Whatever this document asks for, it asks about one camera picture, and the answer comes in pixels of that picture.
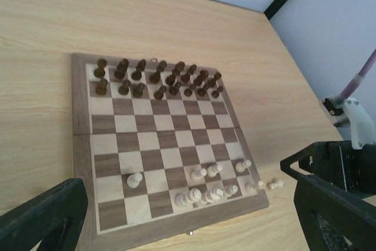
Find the chessboard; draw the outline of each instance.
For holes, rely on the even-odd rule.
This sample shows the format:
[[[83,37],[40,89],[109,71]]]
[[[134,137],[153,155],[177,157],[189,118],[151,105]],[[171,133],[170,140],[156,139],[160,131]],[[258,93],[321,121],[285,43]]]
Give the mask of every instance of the chessboard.
[[[94,75],[101,58],[107,61],[104,95],[97,94],[100,79]],[[127,58],[125,77],[115,77],[122,59],[72,55],[73,161],[75,177],[83,179],[89,199],[79,250],[129,249],[266,208],[269,203],[262,188],[246,189],[258,184],[260,177],[222,78],[204,96],[197,89],[186,96],[189,84],[183,83],[177,95],[167,90],[156,100],[154,93],[175,64],[168,63],[154,84],[149,78],[157,59],[146,60],[139,81],[131,74],[140,59]],[[208,79],[217,72],[197,66],[190,82],[203,69],[208,70]],[[131,81],[130,91],[121,95],[118,89],[125,79]],[[145,88],[136,98],[133,90],[140,82]],[[218,86],[224,89],[214,98],[211,93]],[[238,172],[235,165],[245,160],[252,165]],[[213,165],[221,165],[222,171],[192,181],[193,171]],[[141,173],[142,180],[130,188],[127,179],[135,173]],[[194,188],[204,195],[234,185],[237,192],[218,201],[176,205],[177,195]]]

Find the light wood tabletop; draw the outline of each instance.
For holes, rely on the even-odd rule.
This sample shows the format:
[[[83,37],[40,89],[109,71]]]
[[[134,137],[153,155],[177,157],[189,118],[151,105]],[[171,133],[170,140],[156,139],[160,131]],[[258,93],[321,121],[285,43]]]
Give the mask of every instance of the light wood tabletop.
[[[306,250],[279,161],[340,140],[263,14],[208,0],[0,0],[0,214],[73,177],[71,53],[184,60],[223,80],[270,207],[140,250]]]

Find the white pawn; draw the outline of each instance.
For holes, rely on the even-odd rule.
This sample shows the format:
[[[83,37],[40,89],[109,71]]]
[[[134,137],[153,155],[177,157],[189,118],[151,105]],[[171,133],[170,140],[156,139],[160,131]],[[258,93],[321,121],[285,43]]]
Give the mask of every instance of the white pawn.
[[[127,178],[127,185],[130,188],[136,188],[139,186],[143,176],[141,173],[134,173]]]
[[[198,182],[200,179],[204,178],[206,176],[207,172],[205,169],[200,169],[200,170],[194,170],[190,174],[190,178],[194,182]]]
[[[197,188],[192,189],[189,193],[184,194],[180,193],[175,198],[175,204],[177,207],[184,207],[188,204],[192,204],[194,202],[198,202],[201,200],[201,191]]]
[[[221,171],[223,171],[223,166],[221,164],[216,164],[214,166],[210,166],[209,168],[207,168],[207,175],[210,177],[210,178],[213,178],[215,177],[218,173],[220,173]]]
[[[249,160],[244,160],[242,162],[239,162],[235,165],[235,169],[239,172],[239,173],[243,173],[247,168],[249,168],[250,166],[252,166],[252,162],[249,161]]]

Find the dark chess piece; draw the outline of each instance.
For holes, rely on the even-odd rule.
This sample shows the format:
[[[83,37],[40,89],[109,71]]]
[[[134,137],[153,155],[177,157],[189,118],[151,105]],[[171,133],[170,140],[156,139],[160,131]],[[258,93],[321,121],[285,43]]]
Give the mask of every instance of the dark chess piece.
[[[162,85],[155,93],[154,98],[157,100],[161,100],[167,91],[167,86]]]
[[[182,86],[182,83],[181,82],[176,82],[176,84],[174,84],[174,86],[171,86],[170,87],[170,93],[171,95],[177,95],[177,93],[179,92],[179,88]]]
[[[106,74],[106,71],[105,71],[105,67],[107,66],[107,60],[106,59],[99,59],[98,62],[96,63],[98,68],[96,68],[94,70],[94,76],[96,78],[102,78],[105,76]]]
[[[145,59],[142,59],[136,67],[136,70],[133,72],[133,74],[130,76],[134,81],[139,81],[142,78],[142,72],[145,70],[146,67],[146,61]]]
[[[205,83],[204,86],[197,91],[197,94],[200,96],[205,96],[208,89],[209,89],[209,84]]]
[[[159,62],[159,65],[157,67],[157,71],[155,73],[153,73],[149,80],[151,83],[159,83],[160,81],[160,73],[162,73],[167,67],[167,63],[165,60],[162,60]]]
[[[123,81],[118,91],[121,95],[127,95],[129,93],[129,87],[130,87],[130,80],[126,79]]]
[[[191,96],[193,91],[196,89],[196,85],[191,83],[191,85],[189,86],[189,88],[187,88],[185,91],[184,91],[184,95],[185,96]]]
[[[128,70],[128,66],[129,66],[129,61],[127,59],[121,60],[116,68],[114,77],[117,79],[123,79],[125,77],[125,73]]]
[[[207,83],[209,84],[209,86],[210,86],[211,88],[213,88],[213,87],[216,86],[217,81],[218,81],[221,77],[222,77],[222,74],[221,74],[220,72],[216,72],[216,73],[214,74],[214,77],[212,77],[211,79],[209,79],[209,80],[207,81]]]
[[[180,77],[180,80],[184,83],[188,83],[190,80],[190,76],[194,74],[194,72],[196,71],[196,68],[197,68],[197,65],[193,64],[191,67],[189,67],[187,72]]]
[[[223,86],[218,86],[218,88],[215,91],[212,91],[211,95],[214,98],[218,98],[219,93],[223,92]]]
[[[165,80],[164,82],[167,84],[167,85],[170,85],[172,86],[174,83],[175,83],[175,80],[176,80],[176,77],[180,75],[181,71],[184,70],[184,67],[186,66],[186,64],[182,61],[180,61],[179,63],[177,63],[175,65],[175,68],[174,70],[172,70],[172,73],[171,75],[169,75]]]
[[[105,95],[107,92],[108,81],[105,78],[100,79],[98,85],[95,88],[95,92],[98,95]]]

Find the pawn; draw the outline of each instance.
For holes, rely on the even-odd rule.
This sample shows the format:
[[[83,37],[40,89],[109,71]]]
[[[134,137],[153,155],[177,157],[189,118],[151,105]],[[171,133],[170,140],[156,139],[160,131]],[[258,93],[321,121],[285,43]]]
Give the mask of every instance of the pawn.
[[[145,59],[142,59],[136,67],[136,70],[132,73],[130,76],[134,81],[139,81],[142,78],[142,71],[145,70],[146,67],[146,61]]]
[[[170,87],[170,93],[171,95],[177,95],[179,93],[179,88],[182,86],[181,82],[176,82],[174,86]]]
[[[214,98],[218,98],[221,92],[223,92],[223,86],[219,86],[215,91],[212,91],[211,95]]]
[[[139,83],[137,87],[133,90],[133,96],[135,98],[140,98],[143,95],[143,90],[145,85],[143,83]]]
[[[98,68],[94,70],[94,76],[96,78],[104,77],[106,74],[105,67],[107,66],[107,60],[103,58],[99,59],[97,62],[97,66]]]
[[[155,93],[154,98],[157,100],[161,100],[163,96],[165,95],[165,92],[167,91],[167,87],[165,85],[162,85]]]
[[[95,88],[95,92],[98,95],[105,95],[107,92],[108,81],[104,78],[100,79],[98,85]]]
[[[123,81],[122,85],[119,87],[119,94],[127,95],[129,93],[130,80],[126,79]]]
[[[205,96],[208,89],[209,89],[209,84],[205,83],[202,88],[199,88],[199,90],[197,91],[197,94],[200,95],[200,96]]]
[[[187,88],[185,91],[184,91],[184,95],[185,96],[188,96],[190,97],[192,94],[193,94],[193,91],[196,89],[196,85],[191,83],[191,85],[189,86],[189,88]]]

